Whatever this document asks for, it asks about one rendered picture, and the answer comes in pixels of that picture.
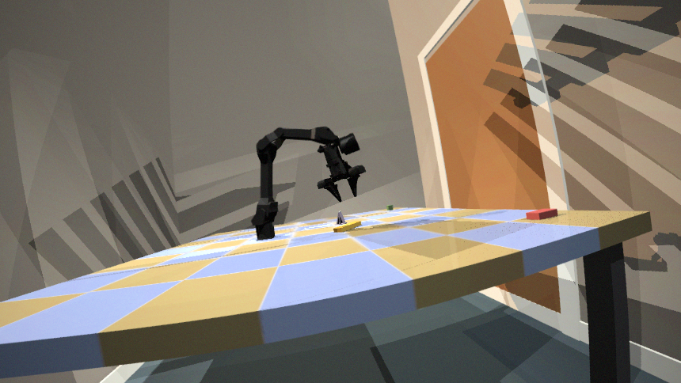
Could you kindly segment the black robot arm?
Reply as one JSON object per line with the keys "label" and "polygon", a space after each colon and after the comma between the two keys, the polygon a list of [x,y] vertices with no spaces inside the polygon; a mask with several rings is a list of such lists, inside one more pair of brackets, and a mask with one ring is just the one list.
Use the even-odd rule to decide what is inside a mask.
{"label": "black robot arm", "polygon": [[275,236],[272,222],[274,222],[279,211],[278,202],[275,202],[272,197],[272,163],[276,158],[276,151],[286,139],[325,144],[325,146],[319,146],[318,152],[324,152],[326,161],[341,157],[340,151],[347,155],[360,150],[353,133],[338,138],[328,127],[315,127],[313,129],[280,127],[260,139],[256,144],[256,149],[257,156],[261,161],[261,198],[257,204],[256,214],[251,219],[252,225],[256,228],[257,241],[272,239]]}

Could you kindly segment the yellow bar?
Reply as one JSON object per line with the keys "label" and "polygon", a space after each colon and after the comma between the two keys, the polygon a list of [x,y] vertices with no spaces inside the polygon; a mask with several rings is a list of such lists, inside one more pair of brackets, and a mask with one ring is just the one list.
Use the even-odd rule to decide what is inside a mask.
{"label": "yellow bar", "polygon": [[333,232],[334,232],[334,233],[343,233],[344,231],[347,231],[347,230],[349,230],[349,229],[353,229],[353,228],[355,228],[355,227],[357,227],[357,226],[361,226],[361,225],[362,225],[362,222],[361,222],[361,221],[358,221],[358,222],[350,222],[350,223],[348,223],[348,224],[345,224],[345,225],[342,225],[342,226],[338,226],[338,227],[336,227],[336,228],[333,228]]}

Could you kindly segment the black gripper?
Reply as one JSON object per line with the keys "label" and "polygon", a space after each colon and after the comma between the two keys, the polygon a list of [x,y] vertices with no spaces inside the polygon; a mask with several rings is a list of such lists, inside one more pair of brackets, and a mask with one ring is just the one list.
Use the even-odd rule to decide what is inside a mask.
{"label": "black gripper", "polygon": [[357,180],[360,177],[361,173],[366,172],[366,169],[364,168],[363,165],[357,165],[346,170],[344,167],[344,160],[342,160],[342,157],[336,157],[334,159],[327,161],[326,167],[327,168],[329,167],[329,170],[331,172],[330,178],[318,181],[318,189],[321,188],[327,189],[330,193],[334,195],[334,197],[339,202],[341,202],[341,196],[337,189],[337,184],[334,184],[334,182],[342,180],[346,177],[350,177],[347,179],[349,186],[352,190],[352,194],[355,197],[357,197]]}

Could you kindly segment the red rectangular block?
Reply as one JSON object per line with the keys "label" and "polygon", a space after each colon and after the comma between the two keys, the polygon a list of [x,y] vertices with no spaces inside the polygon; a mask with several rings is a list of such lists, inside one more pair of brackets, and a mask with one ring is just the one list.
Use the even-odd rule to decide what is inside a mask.
{"label": "red rectangular block", "polygon": [[557,215],[556,209],[541,209],[526,213],[526,218],[531,220],[549,218]]}

